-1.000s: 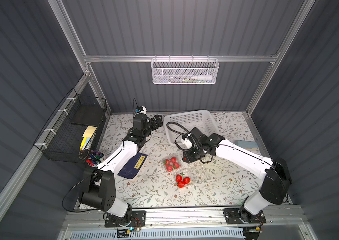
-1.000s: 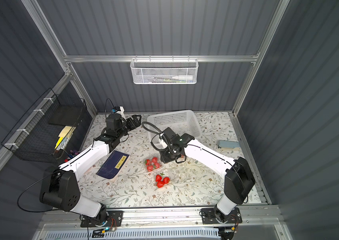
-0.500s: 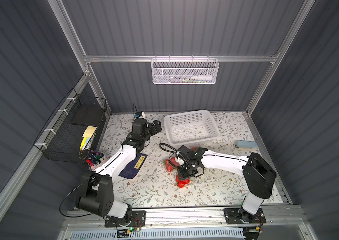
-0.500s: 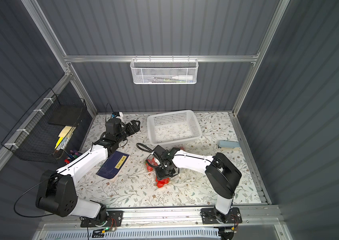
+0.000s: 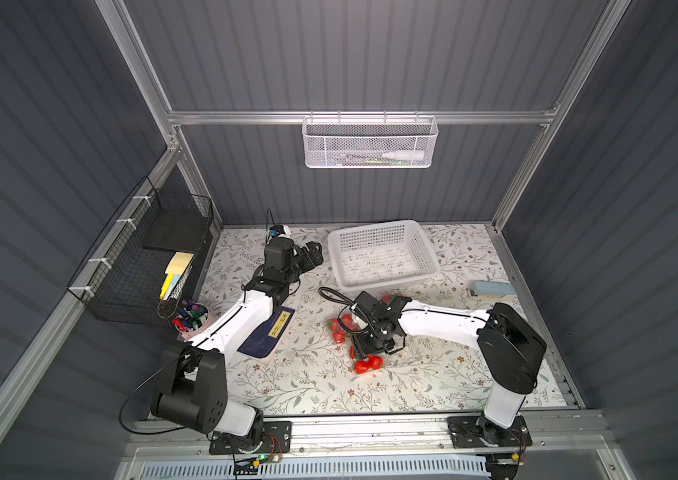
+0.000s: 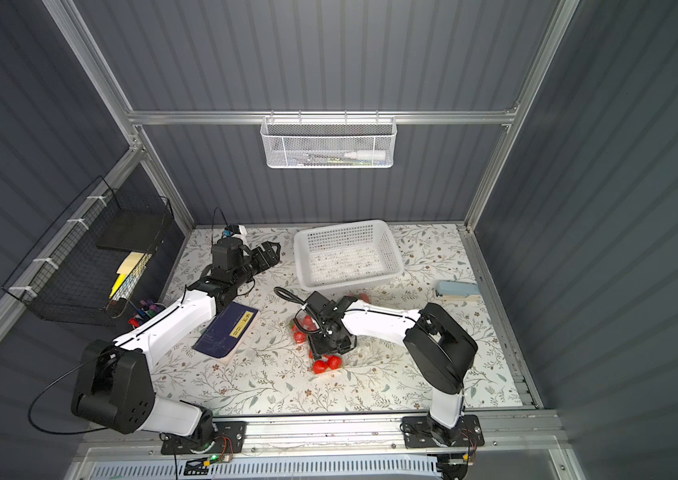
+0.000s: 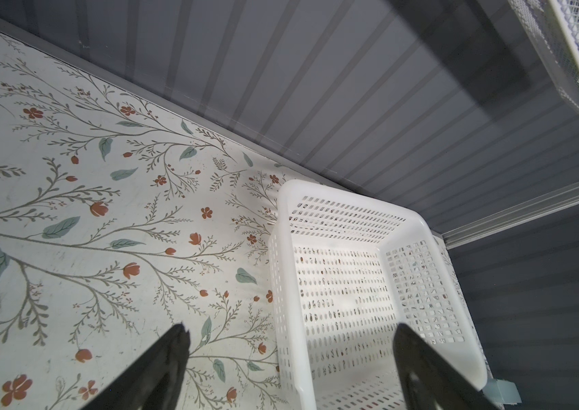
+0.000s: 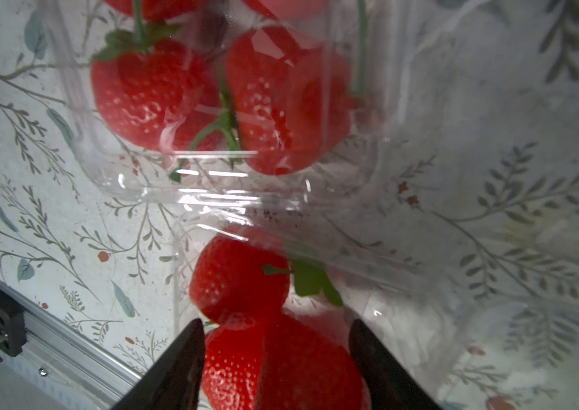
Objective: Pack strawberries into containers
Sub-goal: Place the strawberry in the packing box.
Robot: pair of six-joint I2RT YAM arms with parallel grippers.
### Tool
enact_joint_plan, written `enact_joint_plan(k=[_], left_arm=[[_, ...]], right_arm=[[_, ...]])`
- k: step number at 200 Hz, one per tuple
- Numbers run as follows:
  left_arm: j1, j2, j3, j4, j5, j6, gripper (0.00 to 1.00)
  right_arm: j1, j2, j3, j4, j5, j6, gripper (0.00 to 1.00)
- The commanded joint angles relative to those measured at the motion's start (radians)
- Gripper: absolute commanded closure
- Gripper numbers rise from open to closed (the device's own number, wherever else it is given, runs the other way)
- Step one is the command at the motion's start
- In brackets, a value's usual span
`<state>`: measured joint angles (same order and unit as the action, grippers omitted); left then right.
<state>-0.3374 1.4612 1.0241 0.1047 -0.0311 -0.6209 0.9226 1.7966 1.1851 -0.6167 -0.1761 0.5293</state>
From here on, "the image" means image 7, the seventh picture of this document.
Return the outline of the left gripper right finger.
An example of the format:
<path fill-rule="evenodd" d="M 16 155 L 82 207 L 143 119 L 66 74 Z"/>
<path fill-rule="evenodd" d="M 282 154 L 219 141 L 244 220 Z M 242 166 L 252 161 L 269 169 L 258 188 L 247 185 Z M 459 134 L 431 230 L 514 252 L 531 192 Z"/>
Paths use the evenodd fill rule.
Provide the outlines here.
<path fill-rule="evenodd" d="M 393 352 L 408 409 L 496 408 L 405 323 L 397 326 Z"/>

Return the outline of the white plastic perforated basket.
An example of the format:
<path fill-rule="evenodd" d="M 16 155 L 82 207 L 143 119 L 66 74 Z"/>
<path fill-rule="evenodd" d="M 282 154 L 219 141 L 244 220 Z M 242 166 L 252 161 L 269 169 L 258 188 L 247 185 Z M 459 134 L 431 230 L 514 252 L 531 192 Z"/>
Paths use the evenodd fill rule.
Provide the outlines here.
<path fill-rule="evenodd" d="M 408 324 L 475 388 L 482 347 L 443 247 L 416 212 L 321 184 L 278 193 L 269 240 L 282 392 L 294 409 L 402 409 Z"/>

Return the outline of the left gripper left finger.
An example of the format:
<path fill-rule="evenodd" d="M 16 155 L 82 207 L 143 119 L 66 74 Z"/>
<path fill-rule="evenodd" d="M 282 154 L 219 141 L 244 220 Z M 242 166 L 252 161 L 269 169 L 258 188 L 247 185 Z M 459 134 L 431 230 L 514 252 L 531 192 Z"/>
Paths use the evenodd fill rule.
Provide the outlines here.
<path fill-rule="evenodd" d="M 84 407 L 174 409 L 189 356 L 190 333 L 176 324 Z"/>

